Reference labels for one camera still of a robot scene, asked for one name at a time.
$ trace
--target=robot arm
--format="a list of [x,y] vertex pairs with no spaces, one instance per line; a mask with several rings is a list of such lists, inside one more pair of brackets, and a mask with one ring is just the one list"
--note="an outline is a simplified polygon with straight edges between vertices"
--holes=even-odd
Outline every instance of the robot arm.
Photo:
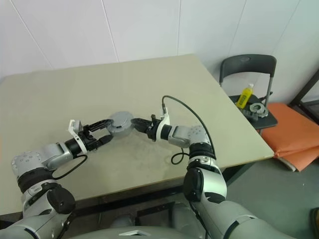
[[[69,132],[73,136],[66,142],[48,144],[38,150],[24,152],[12,160],[12,169],[22,195],[23,219],[0,231],[0,238],[59,239],[72,220],[75,200],[53,177],[55,169],[70,160],[110,142],[133,129],[133,116],[119,112],[110,119],[82,126],[71,120]],[[110,133],[96,139],[91,133],[107,129]]]
[[151,118],[152,121],[133,119],[132,123],[153,141],[167,140],[178,147],[189,148],[183,193],[212,239],[292,238],[277,231],[241,205],[226,201],[226,183],[202,126],[162,125],[161,120],[154,115]]

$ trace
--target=black chair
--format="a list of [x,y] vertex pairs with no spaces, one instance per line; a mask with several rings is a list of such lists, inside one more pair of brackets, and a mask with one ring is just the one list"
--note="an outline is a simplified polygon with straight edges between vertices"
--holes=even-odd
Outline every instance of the black chair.
[[[265,97],[257,98],[255,95],[252,95],[249,98],[249,101],[244,108],[245,110],[249,110],[249,106],[253,103],[261,103],[265,100],[264,105],[267,107],[269,96],[272,94],[270,91],[271,85],[273,82],[273,77],[276,69],[276,58],[269,55],[259,55],[259,54],[247,54],[247,55],[238,55],[226,58],[221,63],[220,67],[220,76],[219,76],[219,84],[222,86],[224,78],[226,76],[240,73],[240,72],[260,72],[266,73],[270,75],[269,84],[267,89],[267,94]],[[230,96],[229,98],[232,102],[237,102],[240,95]],[[264,118],[258,118],[257,121],[251,122],[252,126],[255,129],[263,129],[273,127],[277,124],[276,118],[269,112],[268,116]]]

